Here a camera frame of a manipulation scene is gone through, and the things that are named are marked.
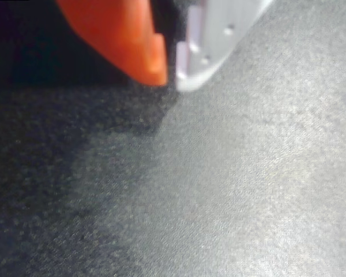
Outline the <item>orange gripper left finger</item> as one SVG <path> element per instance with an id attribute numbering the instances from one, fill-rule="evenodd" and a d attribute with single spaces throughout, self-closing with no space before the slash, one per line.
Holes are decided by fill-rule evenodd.
<path id="1" fill-rule="evenodd" d="M 141 84 L 166 85 L 166 44 L 155 31 L 149 1 L 63 0 L 57 5 L 71 29 L 108 62 Z"/>

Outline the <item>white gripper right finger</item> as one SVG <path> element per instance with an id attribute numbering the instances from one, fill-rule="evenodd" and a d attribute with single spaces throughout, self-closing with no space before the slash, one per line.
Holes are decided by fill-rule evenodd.
<path id="1" fill-rule="evenodd" d="M 177 91 L 193 92 L 208 82 L 271 3 L 219 0 L 191 5 L 185 40 L 176 45 Z"/>

